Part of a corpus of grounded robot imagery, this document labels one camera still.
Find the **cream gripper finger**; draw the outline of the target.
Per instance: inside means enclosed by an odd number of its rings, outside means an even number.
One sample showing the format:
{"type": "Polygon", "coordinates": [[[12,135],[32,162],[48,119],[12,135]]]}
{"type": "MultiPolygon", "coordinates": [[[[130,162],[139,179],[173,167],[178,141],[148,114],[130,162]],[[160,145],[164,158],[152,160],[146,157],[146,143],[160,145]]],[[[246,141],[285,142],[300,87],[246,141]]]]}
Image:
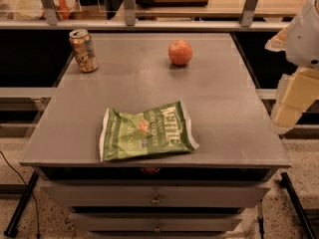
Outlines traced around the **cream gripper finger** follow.
{"type": "Polygon", "coordinates": [[[287,31],[287,27],[281,29],[275,36],[266,42],[265,49],[271,52],[285,51],[287,31]]]}
{"type": "Polygon", "coordinates": [[[318,70],[299,67],[291,76],[283,74],[271,110],[270,130],[276,134],[287,133],[318,98],[318,70]]]}

